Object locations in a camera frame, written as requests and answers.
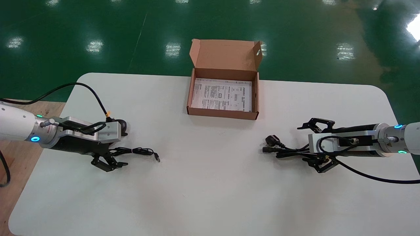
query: white tabletop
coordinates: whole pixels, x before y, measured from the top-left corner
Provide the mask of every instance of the white tabletop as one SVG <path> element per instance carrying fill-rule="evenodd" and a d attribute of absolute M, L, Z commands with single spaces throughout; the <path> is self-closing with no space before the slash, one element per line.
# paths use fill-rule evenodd
<path fill-rule="evenodd" d="M 111 116 L 129 123 L 123 147 L 149 147 L 162 160 L 124 155 L 106 173 L 92 158 L 43 151 L 9 221 L 24 236 L 115 235 L 418 235 L 420 185 L 381 183 L 337 166 L 318 174 L 299 158 L 262 154 L 276 134 L 307 144 L 312 117 L 336 128 L 396 124 L 386 95 L 367 85 L 261 81 L 256 121 L 189 116 L 189 77 L 90 73 Z M 61 115 L 89 122 L 104 115 L 75 87 Z M 341 157 L 366 173 L 418 179 L 410 155 Z"/>

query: wooden table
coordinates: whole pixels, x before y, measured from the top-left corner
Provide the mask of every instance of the wooden table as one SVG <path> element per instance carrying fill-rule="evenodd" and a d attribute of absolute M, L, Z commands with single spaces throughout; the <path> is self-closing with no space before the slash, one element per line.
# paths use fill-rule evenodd
<path fill-rule="evenodd" d="M 32 105 L 17 105 L 34 114 L 46 117 L 60 116 L 64 102 L 37 102 Z M 13 235 L 9 231 L 8 222 L 10 214 L 24 189 L 29 176 L 42 153 L 42 148 L 35 143 L 26 141 L 0 141 L 2 151 L 10 169 L 11 181 L 5 188 L 0 188 L 0 235 Z M 0 179 L 4 183 L 6 174 L 0 167 Z"/>

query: green epoxy floor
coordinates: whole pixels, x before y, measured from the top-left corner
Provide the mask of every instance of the green epoxy floor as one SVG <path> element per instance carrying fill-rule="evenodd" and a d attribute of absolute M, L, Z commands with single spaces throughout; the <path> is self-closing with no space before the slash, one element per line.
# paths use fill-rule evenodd
<path fill-rule="evenodd" d="M 8 0 L 0 97 L 34 99 L 88 72 L 189 76 L 191 39 L 261 40 L 261 79 L 371 84 L 400 123 L 417 122 L 418 14 L 418 0 Z"/>

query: box flap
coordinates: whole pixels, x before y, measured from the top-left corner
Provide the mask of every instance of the box flap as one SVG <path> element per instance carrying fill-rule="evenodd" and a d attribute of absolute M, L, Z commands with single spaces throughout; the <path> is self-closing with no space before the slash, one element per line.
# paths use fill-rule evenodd
<path fill-rule="evenodd" d="M 263 59 L 263 51 L 261 50 L 261 41 L 256 41 L 255 46 L 252 48 L 255 59 L 255 69 L 258 70 L 261 60 Z"/>
<path fill-rule="evenodd" d="M 195 68 L 241 71 L 257 71 L 263 57 L 259 41 L 217 39 L 193 39 L 189 54 Z"/>
<path fill-rule="evenodd" d="M 192 63 L 194 64 L 194 67 L 196 67 L 199 50 L 200 50 L 200 40 L 199 39 L 193 39 L 191 49 L 189 50 L 189 56 L 191 57 Z"/>

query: cardboard box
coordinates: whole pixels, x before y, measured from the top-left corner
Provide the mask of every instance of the cardboard box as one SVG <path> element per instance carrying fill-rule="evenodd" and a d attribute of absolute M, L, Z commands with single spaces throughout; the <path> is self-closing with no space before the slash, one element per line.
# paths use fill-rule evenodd
<path fill-rule="evenodd" d="M 258 66 L 263 58 L 261 42 L 193 39 L 189 52 L 194 64 L 186 109 L 189 115 L 256 120 L 258 117 Z M 191 107 L 196 78 L 252 81 L 252 111 Z"/>

